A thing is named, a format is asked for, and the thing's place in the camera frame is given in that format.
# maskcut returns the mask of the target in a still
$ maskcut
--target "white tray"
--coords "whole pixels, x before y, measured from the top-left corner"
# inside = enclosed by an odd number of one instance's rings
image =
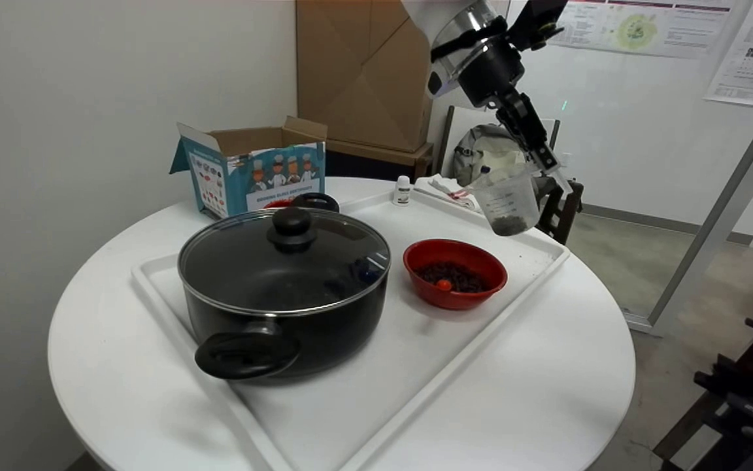
[[[477,211],[417,194],[410,204],[390,195],[342,207],[377,227],[393,249],[393,270],[380,326],[363,352],[316,378],[270,386],[205,378],[211,399],[224,399],[260,462],[270,469],[366,469],[380,450],[431,399],[511,320],[568,249],[545,234],[500,237]],[[474,310],[441,310],[410,289],[402,251],[422,237],[457,237],[483,245],[508,267],[508,286]],[[175,344],[193,356],[190,325],[175,255],[134,270],[139,292]]]

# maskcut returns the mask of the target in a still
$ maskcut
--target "round white table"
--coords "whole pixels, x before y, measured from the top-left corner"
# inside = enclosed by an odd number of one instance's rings
[[[384,180],[328,178],[342,204]],[[253,469],[189,359],[147,314],[130,272],[179,253],[211,220],[175,204],[107,240],[66,287],[49,326],[58,399],[91,454],[117,471]],[[542,286],[375,469],[585,469],[628,412],[636,352],[619,306],[576,255]]]

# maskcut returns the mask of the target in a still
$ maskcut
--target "gray floor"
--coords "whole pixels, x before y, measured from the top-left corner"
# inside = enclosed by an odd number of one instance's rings
[[[694,234],[605,215],[581,215],[570,249],[632,310],[648,310],[675,272]],[[632,334],[638,385],[632,407],[594,471],[658,469],[651,448],[702,394],[694,372],[707,372],[716,352],[741,356],[753,340],[743,325],[753,316],[753,249],[726,244],[694,289],[672,334]],[[681,454],[682,466],[716,440],[707,431]]]

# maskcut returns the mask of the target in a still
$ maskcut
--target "white wall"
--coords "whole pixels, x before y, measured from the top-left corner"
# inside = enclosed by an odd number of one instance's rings
[[[47,325],[100,244],[190,195],[167,174],[175,122],[294,110],[290,0],[0,0],[0,469],[78,452],[47,382]]]
[[[753,108],[707,98],[741,17],[743,11],[702,59],[564,46],[525,53],[521,91],[545,119],[563,119],[556,153],[568,174],[585,182],[588,204],[704,223],[753,139]],[[451,105],[468,101],[461,91],[436,98],[434,142]],[[753,233],[753,204],[738,231]]]

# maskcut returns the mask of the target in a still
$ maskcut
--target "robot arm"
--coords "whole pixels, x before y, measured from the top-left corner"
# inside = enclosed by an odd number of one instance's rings
[[[461,85],[477,108],[496,110],[525,156],[549,173],[564,191],[546,130],[525,93],[516,85],[525,67],[522,49],[542,49],[555,37],[568,0],[528,0],[512,25],[495,16],[483,0],[402,0],[410,21],[431,43],[428,91]]]

